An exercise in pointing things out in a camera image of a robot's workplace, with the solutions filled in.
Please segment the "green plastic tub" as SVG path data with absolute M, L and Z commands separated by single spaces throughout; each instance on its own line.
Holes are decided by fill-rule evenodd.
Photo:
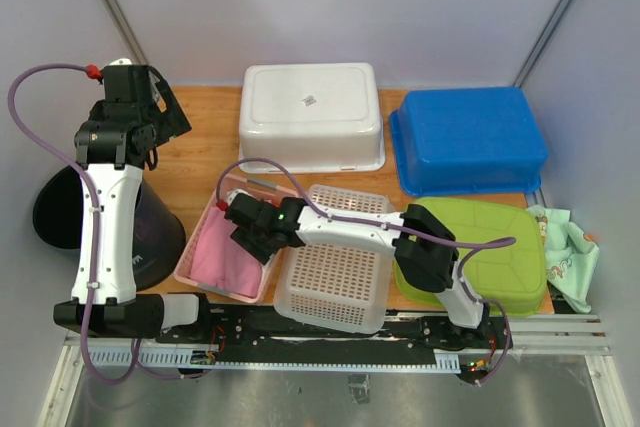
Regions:
M 474 255 L 464 273 L 478 296 L 498 300 L 509 315 L 526 317 L 539 311 L 547 294 L 546 261 L 538 224 L 529 212 L 451 197 L 422 197 L 414 203 L 428 209 L 459 242 L 515 238 L 511 246 Z

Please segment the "black round bin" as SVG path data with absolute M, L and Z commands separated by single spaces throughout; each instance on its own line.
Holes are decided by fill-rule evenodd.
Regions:
M 35 233 L 46 244 L 80 249 L 82 187 L 77 173 L 65 167 L 40 190 L 32 210 Z M 136 287 L 143 291 L 164 281 L 186 246 L 183 224 L 147 182 L 136 198 L 132 265 Z

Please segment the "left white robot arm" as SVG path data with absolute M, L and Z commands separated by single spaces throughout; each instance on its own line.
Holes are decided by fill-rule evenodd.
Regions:
M 89 77 L 104 87 L 74 138 L 72 168 L 83 188 L 80 259 L 71 298 L 54 322 L 84 339 L 157 339 L 176 329 L 190 341 L 214 330 L 203 295 L 140 294 L 132 262 L 136 200 L 157 150 L 191 126 L 169 84 L 146 64 L 120 59 Z

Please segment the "white perforated plastic basket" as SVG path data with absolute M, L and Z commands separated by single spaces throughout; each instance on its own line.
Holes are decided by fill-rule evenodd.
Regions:
M 382 328 L 392 271 L 392 231 L 363 224 L 399 214 L 385 196 L 314 185 L 298 220 L 303 245 L 287 251 L 274 294 L 276 312 L 348 333 Z

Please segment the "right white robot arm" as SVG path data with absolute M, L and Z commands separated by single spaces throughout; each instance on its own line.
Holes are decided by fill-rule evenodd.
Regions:
M 413 288 L 434 294 L 453 325 L 455 339 L 474 347 L 489 334 L 488 308 L 472 292 L 462 271 L 463 243 L 429 210 L 366 213 L 321 206 L 308 197 L 284 197 L 273 204 L 235 189 L 218 202 L 235 226 L 231 238 L 264 264 L 278 251 L 331 245 L 370 251 L 393 259 Z

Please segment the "white plastic tub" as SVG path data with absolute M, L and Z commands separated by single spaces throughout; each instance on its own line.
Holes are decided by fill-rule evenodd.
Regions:
M 368 63 L 255 65 L 244 76 L 240 169 L 275 173 L 376 171 L 386 161 L 383 119 Z

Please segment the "blue plastic tub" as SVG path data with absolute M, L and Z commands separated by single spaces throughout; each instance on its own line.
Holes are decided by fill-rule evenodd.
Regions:
M 412 197 L 541 185 L 548 149 L 518 87 L 410 91 L 389 129 L 400 186 Z

